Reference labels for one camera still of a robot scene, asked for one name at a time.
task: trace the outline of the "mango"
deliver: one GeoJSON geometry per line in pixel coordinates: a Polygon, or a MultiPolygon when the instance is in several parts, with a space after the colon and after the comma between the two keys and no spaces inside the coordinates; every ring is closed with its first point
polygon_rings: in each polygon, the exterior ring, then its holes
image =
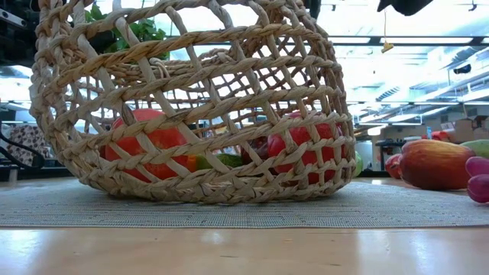
{"type": "Polygon", "coordinates": [[[465,189],[470,179],[465,163],[474,156],[472,149],[449,142],[411,141],[402,148],[401,177],[420,189],[465,189]]]}
{"type": "Polygon", "coordinates": [[[467,141],[460,145],[471,148],[478,157],[489,159],[489,140],[467,141]]]}

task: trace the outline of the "ceiling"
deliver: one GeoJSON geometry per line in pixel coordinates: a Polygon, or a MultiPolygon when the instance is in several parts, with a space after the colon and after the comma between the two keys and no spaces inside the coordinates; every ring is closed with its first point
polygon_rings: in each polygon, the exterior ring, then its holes
{"type": "MultiPolygon", "coordinates": [[[[140,8],[142,0],[122,0],[124,8],[140,8]]],[[[144,1],[144,6],[154,5],[154,0],[144,1]]],[[[443,46],[449,39],[440,37],[488,37],[489,0],[434,0],[418,14],[404,17],[391,7],[387,12],[377,13],[378,0],[322,0],[322,9],[317,20],[329,35],[343,37],[346,43],[335,46],[338,62],[345,74],[345,88],[350,111],[359,121],[386,121],[399,113],[426,113],[447,106],[413,105],[410,102],[481,101],[489,95],[489,49],[486,46],[443,46]],[[396,46],[396,39],[387,41],[394,49],[381,53],[382,44],[350,45],[348,39],[359,37],[401,37],[403,46],[396,46]],[[419,46],[419,38],[428,40],[429,47],[419,46]],[[455,74],[453,69],[471,64],[471,72],[455,74]]],[[[98,0],[103,13],[112,10],[112,0],[98,0]]],[[[257,15],[240,5],[226,5],[234,26],[255,24],[257,15]]],[[[179,11],[188,31],[222,29],[222,22],[207,8],[184,8],[179,11]]],[[[157,26],[167,36],[179,35],[167,15],[155,17],[157,26]]],[[[205,53],[215,46],[198,46],[197,54],[205,53]]],[[[188,59],[185,50],[171,53],[171,59],[188,59]]],[[[26,68],[0,71],[2,101],[29,99],[27,87],[30,80],[26,68]]]]}

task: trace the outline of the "red fruit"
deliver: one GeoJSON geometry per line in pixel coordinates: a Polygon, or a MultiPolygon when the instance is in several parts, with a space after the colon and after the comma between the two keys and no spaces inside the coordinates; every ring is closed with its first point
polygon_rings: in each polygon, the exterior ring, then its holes
{"type": "Polygon", "coordinates": [[[489,202],[489,175],[478,175],[468,181],[468,196],[475,202],[489,202]]]}
{"type": "Polygon", "coordinates": [[[475,155],[471,149],[443,141],[417,140],[404,144],[400,159],[403,180],[421,189],[467,188],[470,179],[465,163],[475,155]]]}
{"type": "Polygon", "coordinates": [[[101,158],[106,159],[106,158],[105,158],[105,145],[102,145],[102,146],[99,148],[99,153],[100,153],[100,157],[101,157],[101,158]]]}
{"type": "MultiPolygon", "coordinates": [[[[298,118],[300,117],[299,112],[294,112],[290,114],[291,118],[298,118]]],[[[341,129],[336,126],[339,134],[342,135],[341,129]]],[[[331,128],[329,127],[328,124],[323,123],[316,125],[316,129],[319,133],[319,136],[321,138],[333,138],[333,134],[331,132],[331,128]]],[[[306,130],[306,127],[298,127],[298,128],[291,128],[289,129],[290,135],[292,136],[292,139],[296,142],[297,145],[301,145],[304,142],[311,141],[311,137],[309,136],[309,133],[306,130]]],[[[285,150],[285,142],[283,141],[282,137],[279,134],[272,134],[271,136],[268,137],[268,156],[269,157],[274,157],[277,156],[282,150],[285,150]]],[[[334,150],[331,147],[324,147],[322,149],[322,160],[324,162],[334,159],[335,154],[334,150]]],[[[342,146],[342,157],[346,157],[345,155],[345,147],[342,146]]],[[[302,160],[304,165],[307,164],[314,164],[317,162],[317,157],[316,157],[316,152],[314,151],[306,151],[304,155],[302,156],[302,160]]],[[[274,168],[277,173],[287,173],[291,169],[293,169],[293,163],[289,164],[284,164],[284,165],[279,165],[274,168]]],[[[324,180],[328,181],[333,178],[335,175],[334,170],[327,170],[324,173],[324,180]]],[[[319,182],[319,174],[318,173],[309,173],[308,175],[309,178],[309,184],[314,184],[319,182]]]]}
{"type": "MultiPolygon", "coordinates": [[[[267,137],[257,137],[248,143],[250,144],[251,149],[253,149],[262,160],[268,158],[267,137]]],[[[243,161],[243,164],[248,164],[252,161],[250,154],[243,148],[241,149],[241,160],[243,161]]]]}
{"type": "Polygon", "coordinates": [[[392,176],[394,179],[400,179],[400,167],[399,167],[399,158],[401,154],[395,154],[392,157],[389,157],[385,162],[385,170],[392,176]]]}
{"type": "MultiPolygon", "coordinates": [[[[156,118],[160,115],[163,115],[163,112],[159,112],[153,109],[137,109],[133,111],[133,114],[137,121],[146,121],[152,118],[156,118]]],[[[114,121],[114,124],[112,125],[112,129],[116,129],[123,124],[124,122],[122,121],[122,119],[118,118],[116,121],[114,121]]],[[[149,137],[150,141],[154,144],[154,146],[160,149],[167,149],[170,147],[186,144],[185,137],[182,136],[182,134],[176,128],[158,129],[156,131],[151,132],[150,134],[147,134],[147,136],[149,137]]],[[[141,145],[138,143],[136,137],[124,137],[118,140],[116,144],[120,148],[128,152],[131,156],[145,153],[141,145]]],[[[118,160],[121,158],[110,146],[105,147],[105,156],[107,157],[107,160],[110,161],[118,160]]],[[[187,159],[188,159],[187,156],[173,157],[173,160],[175,160],[177,163],[183,166],[187,165],[187,159]]],[[[144,165],[144,168],[146,168],[146,170],[149,173],[154,174],[156,177],[160,178],[161,180],[176,176],[176,173],[164,163],[162,164],[147,163],[144,165]]],[[[150,182],[150,180],[146,176],[141,174],[136,169],[124,170],[124,172],[147,183],[150,182]]]]}
{"type": "Polygon", "coordinates": [[[471,157],[465,163],[465,169],[471,176],[489,174],[489,159],[485,157],[471,157]]]}

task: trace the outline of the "grape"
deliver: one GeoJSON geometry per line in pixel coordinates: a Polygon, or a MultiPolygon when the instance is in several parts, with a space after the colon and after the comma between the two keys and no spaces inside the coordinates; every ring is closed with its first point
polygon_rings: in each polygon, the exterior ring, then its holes
{"type": "Polygon", "coordinates": [[[483,157],[471,157],[465,163],[465,169],[471,176],[488,175],[489,159],[483,157]]]}
{"type": "Polygon", "coordinates": [[[489,175],[478,175],[470,178],[467,193],[475,202],[489,202],[489,175]]]}

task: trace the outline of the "green fruit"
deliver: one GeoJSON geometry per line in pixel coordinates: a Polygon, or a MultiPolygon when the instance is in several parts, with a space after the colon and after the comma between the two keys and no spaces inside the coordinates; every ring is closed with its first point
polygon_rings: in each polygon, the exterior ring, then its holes
{"type": "Polygon", "coordinates": [[[360,175],[360,172],[364,168],[364,161],[361,159],[361,155],[357,151],[355,151],[355,159],[357,162],[357,167],[355,168],[355,171],[353,172],[353,177],[357,177],[358,175],[360,175]]]}
{"type": "MultiPolygon", "coordinates": [[[[217,154],[215,157],[218,158],[224,165],[229,167],[240,167],[243,165],[241,156],[233,154],[217,154]]],[[[202,155],[196,156],[196,168],[197,170],[212,169],[212,165],[207,161],[206,157],[202,155]]]]}
{"type": "Polygon", "coordinates": [[[478,157],[489,158],[489,140],[467,141],[461,145],[471,148],[478,157]]]}

